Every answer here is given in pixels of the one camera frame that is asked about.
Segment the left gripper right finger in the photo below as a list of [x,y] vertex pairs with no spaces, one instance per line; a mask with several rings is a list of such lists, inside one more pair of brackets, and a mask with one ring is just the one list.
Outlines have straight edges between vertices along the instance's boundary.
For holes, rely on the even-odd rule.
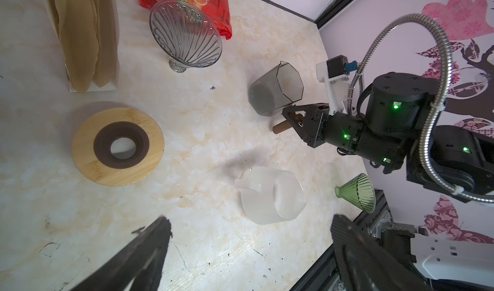
[[346,290],[428,290],[371,237],[344,215],[331,224],[338,272]]

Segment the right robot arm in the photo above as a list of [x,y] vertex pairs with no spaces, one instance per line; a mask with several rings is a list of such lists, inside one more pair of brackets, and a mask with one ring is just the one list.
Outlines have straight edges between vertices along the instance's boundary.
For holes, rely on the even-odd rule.
[[[310,147],[336,147],[342,156],[367,159],[385,174],[405,167],[407,180],[441,192],[422,166],[419,140],[438,82],[409,73],[387,73],[359,97],[365,113],[334,112],[328,104],[289,106],[283,116]],[[430,163],[462,202],[493,202],[493,139],[458,126],[434,125]]]

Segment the coffee filter paper box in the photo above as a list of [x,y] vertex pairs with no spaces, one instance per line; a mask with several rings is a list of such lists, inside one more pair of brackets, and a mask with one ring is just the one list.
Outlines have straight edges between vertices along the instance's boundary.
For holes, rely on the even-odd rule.
[[117,88],[119,24],[116,0],[45,0],[63,51],[71,92]]

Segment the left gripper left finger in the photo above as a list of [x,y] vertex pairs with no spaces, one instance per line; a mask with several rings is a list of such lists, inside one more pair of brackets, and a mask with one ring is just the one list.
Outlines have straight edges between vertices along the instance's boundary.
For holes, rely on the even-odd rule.
[[169,219],[158,217],[73,290],[158,290],[171,229]]

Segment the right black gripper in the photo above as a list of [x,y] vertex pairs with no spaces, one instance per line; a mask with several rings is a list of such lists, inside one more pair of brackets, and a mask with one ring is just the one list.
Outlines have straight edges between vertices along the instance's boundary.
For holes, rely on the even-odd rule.
[[317,148],[325,143],[323,132],[329,117],[329,104],[288,106],[282,115],[309,147]]

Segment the wooden dripper ring stand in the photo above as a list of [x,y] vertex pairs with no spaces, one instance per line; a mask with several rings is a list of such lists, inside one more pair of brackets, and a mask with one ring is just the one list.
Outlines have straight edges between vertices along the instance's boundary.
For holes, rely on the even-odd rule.
[[164,138],[159,125],[132,108],[110,108],[89,117],[77,130],[72,157],[89,180],[106,186],[131,185],[160,163]]

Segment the grey glass pitcher wooden handle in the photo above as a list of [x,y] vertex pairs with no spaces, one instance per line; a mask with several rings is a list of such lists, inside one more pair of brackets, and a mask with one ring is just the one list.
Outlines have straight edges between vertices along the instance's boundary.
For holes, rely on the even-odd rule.
[[272,117],[303,98],[300,73],[289,63],[277,66],[248,86],[248,101],[255,112]]

